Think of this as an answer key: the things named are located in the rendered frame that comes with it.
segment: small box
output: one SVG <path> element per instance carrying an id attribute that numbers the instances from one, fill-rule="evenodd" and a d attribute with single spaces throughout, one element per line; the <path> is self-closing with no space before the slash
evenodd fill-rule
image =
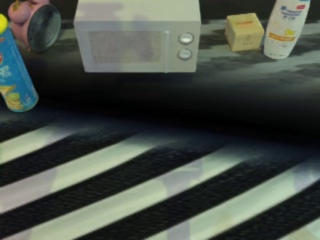
<path id="1" fill-rule="evenodd" d="M 226 21 L 225 37 L 231 51 L 260 48 L 265 30 L 255 13 L 230 15 Z"/>

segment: alarm clock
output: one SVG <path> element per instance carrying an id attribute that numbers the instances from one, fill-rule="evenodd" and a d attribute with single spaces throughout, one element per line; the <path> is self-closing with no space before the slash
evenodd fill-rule
<path id="1" fill-rule="evenodd" d="M 59 37 L 61 14 L 50 0 L 17 0 L 9 7 L 8 16 L 14 37 L 30 51 L 44 52 Z"/>

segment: red logo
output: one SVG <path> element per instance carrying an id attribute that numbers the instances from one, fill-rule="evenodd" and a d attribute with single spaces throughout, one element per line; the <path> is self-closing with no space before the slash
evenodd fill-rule
<path id="1" fill-rule="evenodd" d="M 296 9 L 299 9 L 299 10 L 302 10 L 302 9 L 305 9 L 306 8 L 306 5 L 298 5 L 296 6 Z"/>

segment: blue can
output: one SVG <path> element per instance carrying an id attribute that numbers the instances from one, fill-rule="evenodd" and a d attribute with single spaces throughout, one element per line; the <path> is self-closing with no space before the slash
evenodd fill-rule
<path id="1" fill-rule="evenodd" d="M 0 93 L 13 112 L 26 112 L 39 96 L 21 57 L 7 18 L 0 14 Z"/>

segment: microwave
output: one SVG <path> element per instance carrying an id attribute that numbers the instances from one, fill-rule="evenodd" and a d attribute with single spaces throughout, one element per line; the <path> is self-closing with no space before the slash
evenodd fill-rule
<path id="1" fill-rule="evenodd" d="M 87 73 L 192 73 L 199 0 L 78 0 L 75 35 Z"/>

